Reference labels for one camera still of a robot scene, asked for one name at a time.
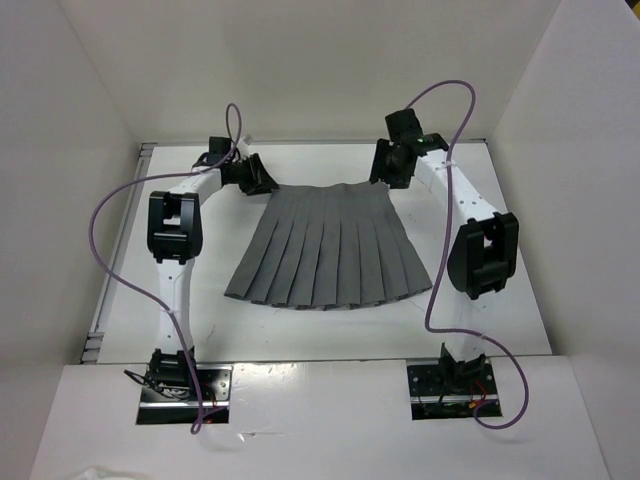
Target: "gray fabric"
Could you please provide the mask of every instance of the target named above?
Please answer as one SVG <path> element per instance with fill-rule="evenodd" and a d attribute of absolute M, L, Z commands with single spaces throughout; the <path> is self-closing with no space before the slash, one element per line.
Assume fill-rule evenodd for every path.
<path fill-rule="evenodd" d="M 358 307 L 430 287 L 385 184 L 283 185 L 225 295 L 281 307 Z"/>

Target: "white wall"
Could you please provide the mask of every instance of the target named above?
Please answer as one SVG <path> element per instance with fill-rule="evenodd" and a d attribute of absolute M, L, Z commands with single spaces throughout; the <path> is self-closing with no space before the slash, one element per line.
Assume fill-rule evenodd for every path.
<path fill-rule="evenodd" d="M 136 146 L 60 6 L 0 2 L 0 476 L 29 474 L 102 283 L 86 228 Z M 105 211 L 109 253 L 123 202 Z"/>
<path fill-rule="evenodd" d="M 555 351 L 613 479 L 636 479 L 640 22 L 624 1 L 561 2 L 489 147 Z"/>
<path fill-rule="evenodd" d="M 466 138 L 494 129 L 559 0 L 61 0 L 140 141 L 224 132 L 227 102 L 258 139 L 375 139 L 436 81 L 478 89 Z M 418 107 L 450 136 L 461 88 Z"/>

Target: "white panel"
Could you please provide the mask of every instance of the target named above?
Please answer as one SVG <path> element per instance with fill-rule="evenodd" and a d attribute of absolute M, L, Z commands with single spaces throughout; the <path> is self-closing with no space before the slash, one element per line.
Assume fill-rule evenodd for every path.
<path fill-rule="evenodd" d="M 358 183 L 371 171 L 375 145 L 255 144 L 273 177 L 290 185 L 328 186 Z M 184 171 L 203 147 L 157 147 L 149 174 Z M 484 144 L 461 144 L 454 158 L 478 191 L 496 208 L 505 206 Z M 124 252 L 122 275 L 152 292 L 159 278 L 147 249 L 149 194 L 169 189 L 179 179 L 144 186 L 131 237 Z M 427 271 L 434 277 L 442 251 L 445 213 L 428 189 L 414 180 L 408 190 L 392 190 L 391 200 L 407 235 Z M 437 357 L 442 336 L 424 329 L 430 292 L 387 305 L 355 310 L 296 311 L 253 305 L 223 296 L 262 215 L 268 195 L 247 197 L 228 186 L 202 207 L 204 246 L 196 259 L 191 288 L 190 323 L 199 361 L 286 361 Z M 148 362 L 159 325 L 158 307 L 140 294 L 118 285 L 105 303 L 101 325 L 106 325 L 101 363 Z M 433 323 L 467 326 L 495 335 L 521 355 L 551 352 L 524 264 L 495 296 L 493 315 L 472 318 L 445 277 L 436 302 Z M 480 309 L 482 301 L 475 302 Z M 446 341 L 468 341 L 449 336 Z M 500 350 L 487 345 L 491 354 Z"/>
<path fill-rule="evenodd" d="M 615 479 L 640 470 L 639 125 L 640 22 L 622 1 L 565 0 L 489 144 Z"/>
<path fill-rule="evenodd" d="M 62 0 L 138 140 L 202 140 L 227 102 L 260 139 L 374 139 L 450 77 L 473 83 L 465 138 L 488 136 L 559 0 Z M 460 87 L 418 107 L 450 136 Z"/>
<path fill-rule="evenodd" d="M 28 477 L 62 365 L 80 357 L 102 282 L 89 213 L 132 174 L 134 147 L 59 5 L 0 2 L 2 478 Z M 121 207 L 98 232 L 107 252 Z"/>
<path fill-rule="evenodd" d="M 122 366 L 67 367 L 31 480 L 91 466 L 154 480 L 606 480 L 569 361 L 522 367 L 529 411 L 490 432 L 470 418 L 411 421 L 402 361 L 237 365 L 230 423 L 196 437 L 188 425 L 136 426 L 140 387 Z M 522 385 L 509 360 L 494 369 L 508 418 Z"/>

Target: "cable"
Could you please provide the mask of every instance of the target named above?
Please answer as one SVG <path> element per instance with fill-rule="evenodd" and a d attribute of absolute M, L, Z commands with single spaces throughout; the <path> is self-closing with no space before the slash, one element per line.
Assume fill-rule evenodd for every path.
<path fill-rule="evenodd" d="M 104 198 L 102 200 L 100 200 L 100 202 L 98 202 L 98 205 L 93 210 L 93 213 L 91 214 L 91 219 L 89 220 L 89 232 L 88 232 L 89 233 L 89 247 L 91 248 L 91 253 L 93 254 L 93 258 L 95 258 L 96 262 L 98 263 L 98 265 L 100 265 L 102 270 L 104 270 L 107 275 L 109 275 L 111 278 L 113 278 L 117 282 L 120 282 L 122 285 L 124 285 L 126 287 L 129 287 L 130 289 L 132 289 L 132 290 L 144 295 L 145 297 L 153 300 L 155 303 L 160 305 L 160 307 L 162 307 L 162 309 L 167 312 L 167 315 L 169 316 L 169 318 L 171 319 L 171 322 L 173 323 L 173 327 L 176 330 L 176 334 L 178 336 L 178 340 L 180 341 L 180 345 L 182 346 L 182 350 L 185 352 L 184 358 L 186 360 L 187 368 L 189 369 L 189 374 L 191 375 L 191 379 L 193 380 L 193 384 L 194 384 L 194 387 L 195 387 L 195 390 L 196 390 L 196 398 L 198 400 L 198 416 L 197 416 L 196 420 L 193 422 L 193 424 L 191 425 L 191 433 L 193 435 L 196 435 L 200 431 L 200 429 L 202 428 L 202 423 L 204 422 L 204 419 L 205 419 L 206 416 L 210 415 L 211 413 L 214 413 L 217 410 L 223 409 L 225 407 L 221 407 L 219 409 L 215 409 L 214 408 L 214 409 L 212 409 L 212 410 L 210 410 L 208 412 L 205 412 L 204 405 L 202 404 L 202 390 L 200 388 L 200 381 L 198 380 L 198 376 L 196 374 L 196 368 L 195 368 L 193 360 L 191 359 L 191 355 L 188 354 L 187 342 L 185 341 L 184 335 L 182 334 L 182 330 L 180 329 L 180 325 L 178 324 L 178 319 L 174 315 L 174 313 L 171 310 L 171 308 L 169 308 L 169 305 L 167 305 L 165 302 L 163 302 L 162 299 L 160 299 L 160 297 L 157 297 L 156 295 L 154 295 L 153 293 L 145 290 L 144 288 L 139 287 L 139 286 L 129 282 L 128 280 L 122 278 L 116 272 L 111 270 L 111 268 L 102 259 L 102 257 L 98 253 L 98 249 L 96 248 L 96 242 L 95 242 L 95 238 L 94 238 L 94 227 L 95 227 L 95 223 L 96 223 L 96 218 L 98 217 L 98 213 L 100 213 L 100 210 L 102 210 L 102 207 L 104 207 L 104 205 L 109 200 L 111 200 L 115 195 L 117 195 L 121 191 L 126 190 L 129 187 L 132 187 L 132 186 L 137 185 L 139 183 L 148 182 L 150 180 L 160 180 L 162 178 L 192 177 L 194 175 L 201 175 L 203 173 L 210 172 L 214 168 L 221 167 L 225 162 L 227 162 L 227 160 L 232 158 L 233 155 L 235 154 L 238 142 L 240 141 L 240 136 L 242 135 L 242 115 L 240 114 L 240 109 L 238 108 L 238 106 L 235 103 L 230 103 L 229 105 L 227 105 L 227 109 L 225 111 L 225 120 L 226 120 L 226 125 L 227 125 L 227 132 L 231 131 L 230 128 L 229 128 L 229 112 L 231 111 L 232 108 L 235 110 L 236 115 L 238 117 L 238 133 L 236 135 L 236 140 L 233 143 L 233 146 L 232 146 L 231 150 L 218 163 L 216 163 L 215 165 L 213 165 L 213 166 L 211 166 L 211 167 L 209 167 L 209 168 L 207 168 L 205 170 L 200 170 L 200 171 L 195 171 L 195 172 L 164 173 L 164 174 L 161 174 L 161 175 L 151 175 L 151 176 L 148 176 L 148 177 L 138 178 L 136 180 L 132 180 L 130 182 L 124 183 L 124 184 L 120 185 L 119 187 L 116 187 L 113 190 L 111 190 L 109 193 L 107 193 L 104 196 Z"/>
<path fill-rule="evenodd" d="M 446 158 L 447 226 L 446 226 L 445 236 L 444 236 L 444 245 L 442 247 L 442 257 L 440 259 L 440 267 L 438 268 L 438 274 L 436 275 L 436 280 L 435 282 L 433 282 L 433 289 L 431 291 L 431 297 L 429 298 L 429 303 L 427 305 L 427 312 L 424 319 L 424 326 L 429 333 L 464 333 L 466 335 L 471 335 L 474 337 L 484 339 L 487 342 L 492 343 L 493 345 L 498 347 L 500 350 L 502 350 L 505 353 L 505 355 L 509 357 L 509 359 L 513 362 L 513 365 L 516 367 L 516 370 L 518 370 L 518 373 L 520 374 L 520 378 L 522 379 L 522 386 L 524 388 L 524 401 L 522 402 L 522 408 L 520 409 L 518 414 L 512 420 L 506 423 L 503 423 L 500 425 L 491 425 L 489 423 L 485 423 L 484 421 L 480 420 L 480 418 L 478 417 L 478 411 L 480 410 L 480 408 L 484 407 L 489 403 L 495 403 L 496 400 L 487 400 L 485 402 L 482 402 L 479 405 L 476 405 L 476 407 L 473 409 L 473 418 L 475 418 L 476 422 L 478 422 L 480 425 L 490 430 L 502 430 L 505 428 L 509 428 L 510 426 L 518 423 L 520 419 L 524 416 L 525 412 L 527 411 L 527 407 L 529 406 L 529 382 L 527 382 L 527 377 L 524 371 L 522 370 L 522 367 L 520 366 L 520 363 L 518 362 L 516 357 L 502 343 L 498 342 L 497 340 L 491 337 L 487 337 L 483 333 L 477 332 L 475 330 L 470 330 L 467 328 L 434 328 L 431 326 L 431 316 L 433 314 L 433 307 L 436 303 L 436 296 L 438 295 L 438 290 L 440 290 L 440 284 L 442 283 L 444 270 L 447 266 L 447 258 L 449 256 L 449 247 L 451 245 L 451 230 L 453 228 L 453 175 L 451 173 L 451 157 L 453 154 L 453 147 L 458 142 L 458 139 L 460 138 L 460 135 L 462 134 L 462 131 L 464 130 L 464 128 L 467 126 L 467 123 L 469 122 L 469 118 L 471 118 L 471 114 L 473 113 L 473 110 L 475 108 L 476 91 L 473 88 L 473 86 L 471 86 L 470 83 L 465 82 L 464 80 L 444 80 L 442 82 L 435 83 L 430 87 L 426 88 L 425 90 L 423 90 L 422 92 L 420 92 L 418 96 L 416 96 L 413 100 L 411 100 L 411 102 L 409 102 L 409 104 L 406 106 L 406 108 L 411 108 L 418 100 L 424 97 L 427 93 L 431 92 L 432 90 L 435 90 L 438 87 L 442 87 L 444 85 L 462 85 L 463 87 L 466 87 L 471 93 L 471 103 L 469 105 L 469 110 L 467 111 L 467 114 L 464 117 L 464 120 L 460 124 L 460 127 L 458 127 L 458 130 L 456 131 L 456 133 L 453 135 L 453 138 L 451 139 L 451 144 L 449 145 L 449 150 L 447 151 L 447 158 Z"/>

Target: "white table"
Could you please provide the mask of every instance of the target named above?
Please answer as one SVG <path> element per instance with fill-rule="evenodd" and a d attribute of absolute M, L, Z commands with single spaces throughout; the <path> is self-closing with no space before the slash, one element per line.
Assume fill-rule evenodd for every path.
<path fill-rule="evenodd" d="M 204 146 L 156 147 L 148 174 L 188 171 Z M 282 184 L 328 186 L 369 178 L 372 144 L 256 144 L 266 168 Z M 499 209 L 504 200 L 486 145 L 462 144 L 454 159 L 478 191 Z M 144 184 L 133 205 L 132 226 L 120 249 L 121 274 L 157 292 L 158 276 L 146 246 L 149 193 L 167 190 L 178 179 Z M 426 187 L 414 180 L 391 199 L 418 254 L 435 277 L 445 212 Z M 202 207 L 204 248 L 196 260 L 191 294 L 191 328 L 198 361 L 306 361 L 423 358 L 438 356 L 443 338 L 429 335 L 424 312 L 430 291 L 379 307 L 353 311 L 295 311 L 252 305 L 223 296 L 264 211 L 268 195 L 246 197 L 227 186 Z M 135 292 L 109 283 L 99 325 L 104 329 L 100 363 L 148 362 L 158 326 L 158 307 Z M 438 326 L 472 326 L 495 335 L 518 355 L 550 354 L 522 259 L 507 288 L 496 296 L 490 322 L 469 324 L 461 313 L 462 294 L 445 276 L 434 312 Z M 491 355 L 501 355 L 487 348 Z"/>
<path fill-rule="evenodd" d="M 31 480 L 94 466 L 145 480 L 608 479 L 569 360 L 521 361 L 529 411 L 502 432 L 473 419 L 412 421 L 406 364 L 385 360 L 238 364 L 230 423 L 195 437 L 188 425 L 136 426 L 140 387 L 122 366 L 69 366 Z M 521 382 L 508 359 L 493 367 L 511 418 Z"/>

